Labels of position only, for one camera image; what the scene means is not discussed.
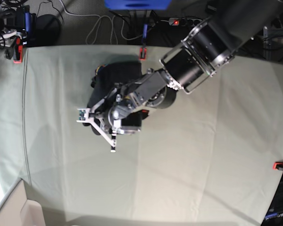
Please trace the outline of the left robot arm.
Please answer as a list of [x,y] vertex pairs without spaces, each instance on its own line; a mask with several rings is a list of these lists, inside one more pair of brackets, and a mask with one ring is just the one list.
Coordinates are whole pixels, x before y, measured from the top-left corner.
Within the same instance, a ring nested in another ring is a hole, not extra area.
[[168,108],[178,91],[202,84],[228,64],[251,37],[283,12],[283,0],[224,0],[217,12],[192,28],[164,54],[161,68],[142,72],[140,61],[100,65],[93,92],[78,122],[91,126],[114,152],[117,135],[141,130],[149,110]]

